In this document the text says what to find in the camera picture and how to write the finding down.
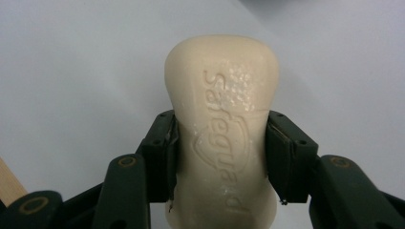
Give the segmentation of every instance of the white surface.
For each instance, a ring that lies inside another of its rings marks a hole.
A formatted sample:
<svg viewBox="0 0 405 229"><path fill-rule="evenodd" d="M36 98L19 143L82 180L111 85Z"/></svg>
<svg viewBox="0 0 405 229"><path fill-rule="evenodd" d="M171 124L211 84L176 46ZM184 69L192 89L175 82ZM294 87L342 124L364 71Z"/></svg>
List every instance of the white surface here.
<svg viewBox="0 0 405 229"><path fill-rule="evenodd" d="M279 58L272 110L405 198L402 0L2 1L0 156L29 192L70 198L100 183L171 109L163 63L181 40L232 33ZM153 205L154 228L168 228ZM310 228L308 206L272 228Z"/></svg>

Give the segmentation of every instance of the soap bar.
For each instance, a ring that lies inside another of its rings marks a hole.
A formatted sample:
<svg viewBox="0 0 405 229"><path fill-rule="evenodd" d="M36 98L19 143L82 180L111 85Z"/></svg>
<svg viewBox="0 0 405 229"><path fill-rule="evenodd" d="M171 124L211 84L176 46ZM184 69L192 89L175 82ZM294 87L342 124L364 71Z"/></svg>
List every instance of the soap bar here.
<svg viewBox="0 0 405 229"><path fill-rule="evenodd" d="M165 62L179 123L173 229L267 229L276 200L266 177L265 130L278 63L263 43L234 35L180 42Z"/></svg>

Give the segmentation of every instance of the screw hole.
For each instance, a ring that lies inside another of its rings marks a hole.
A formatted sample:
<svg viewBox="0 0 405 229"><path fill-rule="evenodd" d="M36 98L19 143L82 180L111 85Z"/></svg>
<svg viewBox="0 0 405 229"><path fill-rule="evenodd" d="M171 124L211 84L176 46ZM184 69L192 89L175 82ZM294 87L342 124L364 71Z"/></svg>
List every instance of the screw hole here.
<svg viewBox="0 0 405 229"><path fill-rule="evenodd" d="M375 224L375 226L376 226L376 228L378 228L378 229L393 229L392 226L390 226L390 225L388 225L388 224L386 224L386 223L384 223L384 222L377 222L377 223Z"/></svg>
<svg viewBox="0 0 405 229"><path fill-rule="evenodd" d="M126 222L124 220L116 220L110 225L110 229L124 229L126 228Z"/></svg>
<svg viewBox="0 0 405 229"><path fill-rule="evenodd" d="M307 145L307 142L305 140L298 140L297 143L300 145Z"/></svg>
<svg viewBox="0 0 405 229"><path fill-rule="evenodd" d="M131 167L137 163L137 160L131 156L126 156L118 161L118 165L126 168Z"/></svg>
<svg viewBox="0 0 405 229"><path fill-rule="evenodd" d="M49 203L49 199L46 197L31 198L21 204L19 211L24 215L30 215L39 212Z"/></svg>

